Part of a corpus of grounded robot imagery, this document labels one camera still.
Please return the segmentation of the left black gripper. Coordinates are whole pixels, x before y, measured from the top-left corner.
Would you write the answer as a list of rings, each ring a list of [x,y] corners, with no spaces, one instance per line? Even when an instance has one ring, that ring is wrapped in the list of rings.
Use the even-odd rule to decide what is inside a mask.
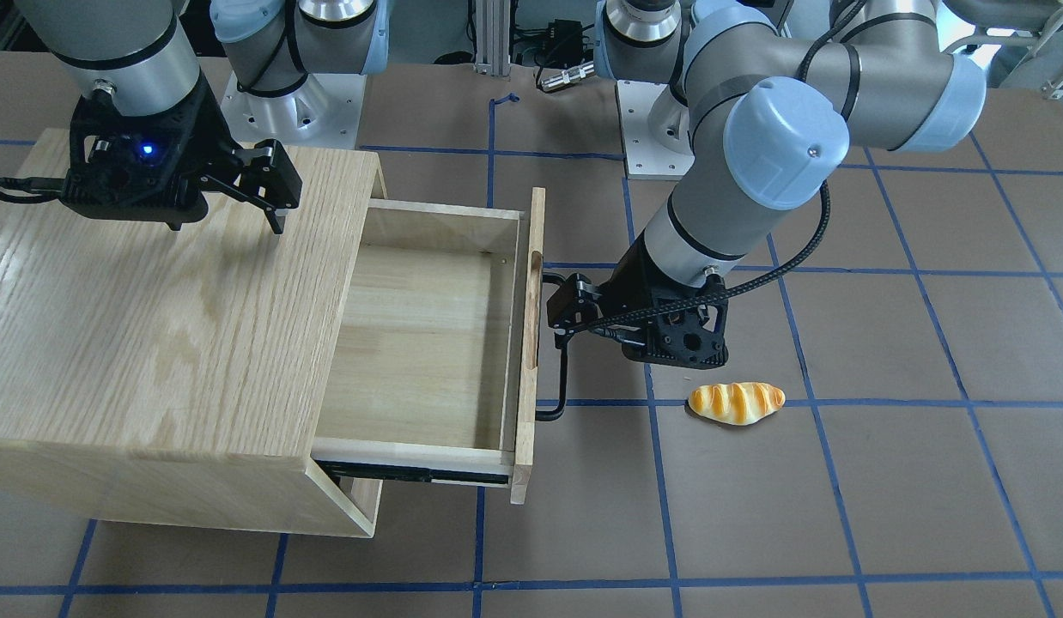
[[[602,318],[594,327],[598,336],[617,340],[664,340],[670,335],[668,318],[644,317],[626,321],[624,314],[658,310],[670,302],[670,277],[652,258],[644,236],[638,236],[601,286],[581,273],[544,274],[546,284],[556,285],[546,302],[549,327],[555,337],[563,337],[583,324]]]

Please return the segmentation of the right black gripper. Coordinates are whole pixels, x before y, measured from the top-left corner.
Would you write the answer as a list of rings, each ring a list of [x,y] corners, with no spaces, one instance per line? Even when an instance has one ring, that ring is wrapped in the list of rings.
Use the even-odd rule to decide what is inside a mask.
[[[287,149],[276,138],[265,138],[253,148],[227,137],[189,137],[185,144],[185,207],[197,206],[198,195],[225,193],[230,198],[261,210],[273,234],[284,232],[289,211],[299,208],[303,180]],[[174,232],[182,222],[170,221]]]

